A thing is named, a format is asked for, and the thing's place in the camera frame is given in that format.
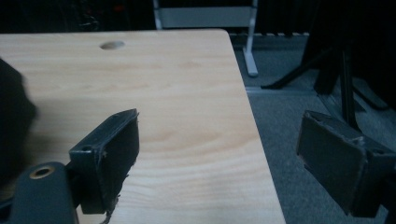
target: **light wood tabletop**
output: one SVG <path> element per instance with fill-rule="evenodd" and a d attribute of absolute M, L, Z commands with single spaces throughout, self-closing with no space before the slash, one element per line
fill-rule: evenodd
<path fill-rule="evenodd" d="M 0 35 L 0 57 L 38 108 L 32 165 L 67 164 L 103 120 L 138 110 L 140 154 L 111 223 L 285 222 L 226 32 Z"/>

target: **gray metal frame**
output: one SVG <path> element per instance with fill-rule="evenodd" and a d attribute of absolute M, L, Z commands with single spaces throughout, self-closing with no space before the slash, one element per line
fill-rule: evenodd
<path fill-rule="evenodd" d="M 251 7 L 161 7 L 158 0 L 153 0 L 155 25 L 157 30 L 186 27 L 248 27 L 244 56 L 248 74 L 256 77 L 259 73 L 254 62 L 252 46 L 258 1 L 253 0 Z"/>

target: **grommet hole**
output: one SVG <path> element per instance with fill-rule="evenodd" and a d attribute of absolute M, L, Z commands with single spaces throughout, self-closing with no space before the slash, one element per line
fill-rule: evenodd
<path fill-rule="evenodd" d="M 31 179 L 41 179 L 51 175 L 54 171 L 55 168 L 53 166 L 42 166 L 30 173 L 29 176 Z"/>
<path fill-rule="evenodd" d="M 122 41 L 110 41 L 106 42 L 105 44 L 101 45 L 101 49 L 119 49 L 125 46 L 125 43 Z"/>

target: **table surface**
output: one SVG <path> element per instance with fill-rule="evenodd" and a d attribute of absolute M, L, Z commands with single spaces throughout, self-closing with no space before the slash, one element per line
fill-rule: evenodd
<path fill-rule="evenodd" d="M 100 48 L 111 41 L 124 46 Z M 226 32 L 0 35 L 0 57 L 38 107 L 31 164 L 66 164 L 107 117 L 139 111 L 140 154 L 111 223 L 285 222 Z"/>

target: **black stand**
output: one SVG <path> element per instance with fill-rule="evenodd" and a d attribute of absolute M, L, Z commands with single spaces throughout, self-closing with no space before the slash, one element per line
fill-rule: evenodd
<path fill-rule="evenodd" d="M 325 68 L 320 69 L 316 80 L 314 86 L 315 91 L 319 95 L 330 95 L 337 78 L 340 77 L 343 118 L 353 129 L 360 131 L 358 123 L 356 122 L 353 100 L 350 44 L 337 45 L 338 46 L 323 50 L 319 55 L 312 58 L 307 63 L 298 66 L 275 83 L 262 86 L 262 89 L 280 90 L 316 64 L 325 62 Z"/>
<path fill-rule="evenodd" d="M 346 215 L 376 217 L 383 205 L 385 223 L 396 223 L 396 153 L 390 148 L 331 116 L 305 111 L 297 155 Z"/>

